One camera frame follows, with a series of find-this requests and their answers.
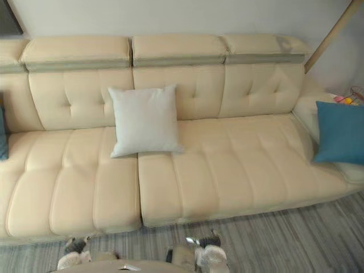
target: blue pillow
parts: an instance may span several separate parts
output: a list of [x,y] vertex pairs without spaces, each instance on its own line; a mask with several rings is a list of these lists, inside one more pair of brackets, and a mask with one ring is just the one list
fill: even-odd
[[3,107],[0,108],[0,161],[9,157],[9,148],[6,142],[5,121],[3,116]]
[[364,106],[316,101],[320,150],[314,162],[364,165]]

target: cream leather sofa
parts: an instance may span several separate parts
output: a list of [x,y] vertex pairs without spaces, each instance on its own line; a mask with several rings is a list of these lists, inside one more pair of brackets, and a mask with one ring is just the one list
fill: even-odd
[[[309,49],[298,39],[176,34],[27,42],[0,42],[11,133],[9,160],[0,162],[2,243],[269,212],[364,189],[361,166],[311,163],[315,101],[331,99],[304,75]],[[111,159],[107,88],[168,84],[177,84],[185,152]]]

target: seat cushion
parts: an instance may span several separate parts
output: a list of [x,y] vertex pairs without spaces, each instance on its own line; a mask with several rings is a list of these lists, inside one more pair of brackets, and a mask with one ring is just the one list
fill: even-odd
[[138,228],[137,156],[111,159],[114,145],[114,127],[11,135],[0,162],[0,237]]
[[143,223],[226,218],[331,200],[359,189],[292,114],[180,121],[182,154],[139,154]]

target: backrest cushion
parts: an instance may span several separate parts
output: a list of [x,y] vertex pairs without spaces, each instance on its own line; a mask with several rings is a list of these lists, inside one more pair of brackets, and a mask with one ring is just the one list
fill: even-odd
[[219,117],[287,113],[298,99],[303,77],[301,64],[225,65]]
[[0,74],[5,120],[11,133],[44,130],[30,92],[28,74]]
[[130,68],[30,73],[29,83],[46,130],[115,126],[107,89],[134,88]]
[[223,65],[135,68],[136,89],[177,84],[177,119],[218,117],[224,92]]

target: headrest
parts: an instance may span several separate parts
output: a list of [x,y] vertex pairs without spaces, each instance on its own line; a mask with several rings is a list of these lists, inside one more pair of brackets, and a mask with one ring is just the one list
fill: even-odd
[[129,41],[117,36],[35,38],[21,61],[30,72],[126,68],[130,66]]
[[164,34],[133,37],[133,65],[222,64],[226,48],[217,36],[203,34]]
[[0,74],[26,71],[19,58],[29,40],[0,40]]
[[310,48],[301,40],[272,34],[222,36],[229,51],[225,64],[302,63]]

